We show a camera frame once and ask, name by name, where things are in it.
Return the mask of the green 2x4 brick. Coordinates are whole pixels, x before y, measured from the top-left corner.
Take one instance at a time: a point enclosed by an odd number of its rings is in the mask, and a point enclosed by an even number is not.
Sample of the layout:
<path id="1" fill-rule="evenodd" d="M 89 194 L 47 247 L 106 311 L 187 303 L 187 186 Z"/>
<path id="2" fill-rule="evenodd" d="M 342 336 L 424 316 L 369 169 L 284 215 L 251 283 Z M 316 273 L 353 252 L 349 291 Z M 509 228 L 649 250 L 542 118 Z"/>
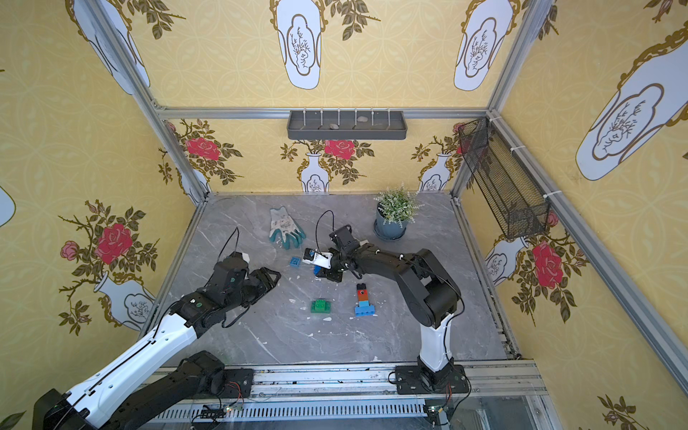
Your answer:
<path id="1" fill-rule="evenodd" d="M 331 313 L 331 303 L 327 300 L 318 299 L 312 302 L 310 310 L 312 314 L 329 314 Z"/>

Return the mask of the light blue 2x4 brick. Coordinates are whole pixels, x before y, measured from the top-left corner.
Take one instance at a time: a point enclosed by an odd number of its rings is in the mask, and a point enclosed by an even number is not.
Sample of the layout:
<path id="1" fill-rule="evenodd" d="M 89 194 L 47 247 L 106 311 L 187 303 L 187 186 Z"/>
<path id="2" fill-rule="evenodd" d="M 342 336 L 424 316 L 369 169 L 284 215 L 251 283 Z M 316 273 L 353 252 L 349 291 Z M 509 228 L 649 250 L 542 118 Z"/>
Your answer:
<path id="1" fill-rule="evenodd" d="M 374 315 L 376 313 L 376 308 L 372 305 L 358 305 L 355 307 L 356 317 Z"/>

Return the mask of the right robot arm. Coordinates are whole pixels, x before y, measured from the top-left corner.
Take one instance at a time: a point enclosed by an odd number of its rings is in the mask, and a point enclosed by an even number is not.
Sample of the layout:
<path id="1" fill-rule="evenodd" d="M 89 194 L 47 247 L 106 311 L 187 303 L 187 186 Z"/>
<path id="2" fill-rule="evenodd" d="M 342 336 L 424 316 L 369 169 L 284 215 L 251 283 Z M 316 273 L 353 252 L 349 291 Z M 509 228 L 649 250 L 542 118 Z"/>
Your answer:
<path id="1" fill-rule="evenodd" d="M 327 252 L 306 249 L 304 259 L 317 275 L 340 282 L 344 272 L 361 280 L 365 275 L 395 281 L 408 310 L 421 325 L 419 365 L 430 374 L 449 370 L 451 320 L 463 302 L 462 292 L 442 263 L 428 249 L 396 253 L 352 236 L 346 225 L 330 234 L 334 247 Z"/>

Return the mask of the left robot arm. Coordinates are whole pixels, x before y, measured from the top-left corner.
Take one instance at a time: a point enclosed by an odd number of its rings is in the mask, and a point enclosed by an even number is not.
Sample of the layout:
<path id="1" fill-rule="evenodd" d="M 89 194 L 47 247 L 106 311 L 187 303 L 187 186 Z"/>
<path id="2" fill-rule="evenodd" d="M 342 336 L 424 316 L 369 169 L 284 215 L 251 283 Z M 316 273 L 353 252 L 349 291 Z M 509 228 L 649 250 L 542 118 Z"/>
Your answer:
<path id="1" fill-rule="evenodd" d="M 234 252 L 215 263 L 206 284 L 178 299 L 158 325 L 94 376 L 66 393 L 49 390 L 35 403 L 35 429 L 136 429 L 218 378 L 223 364 L 210 353 L 189 360 L 173 376 L 144 382 L 170 358 L 200 339 L 227 313 L 249 309 L 277 287 L 281 274 L 250 270 Z"/>

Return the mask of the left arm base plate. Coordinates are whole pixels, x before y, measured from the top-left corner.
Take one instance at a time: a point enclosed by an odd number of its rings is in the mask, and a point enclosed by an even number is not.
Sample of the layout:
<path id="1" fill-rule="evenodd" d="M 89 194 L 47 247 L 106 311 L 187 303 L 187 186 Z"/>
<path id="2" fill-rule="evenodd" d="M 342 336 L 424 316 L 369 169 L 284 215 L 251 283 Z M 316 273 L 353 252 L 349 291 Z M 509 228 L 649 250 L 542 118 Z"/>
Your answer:
<path id="1" fill-rule="evenodd" d="M 250 396 L 253 382 L 252 368 L 211 370 L 185 376 L 181 382 L 181 392 L 183 399 L 210 396 L 241 400 Z"/>

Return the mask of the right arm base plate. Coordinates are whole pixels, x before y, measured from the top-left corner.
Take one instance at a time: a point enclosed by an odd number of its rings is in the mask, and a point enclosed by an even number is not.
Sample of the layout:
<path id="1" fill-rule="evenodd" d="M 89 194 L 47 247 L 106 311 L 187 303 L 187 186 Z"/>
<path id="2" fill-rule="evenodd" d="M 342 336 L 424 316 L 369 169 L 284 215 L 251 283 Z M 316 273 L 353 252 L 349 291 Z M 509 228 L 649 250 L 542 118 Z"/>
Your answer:
<path id="1" fill-rule="evenodd" d="M 446 365 L 438 372 L 424 365 L 399 365 L 394 369 L 397 394 L 466 394 L 469 380 L 460 365 Z"/>

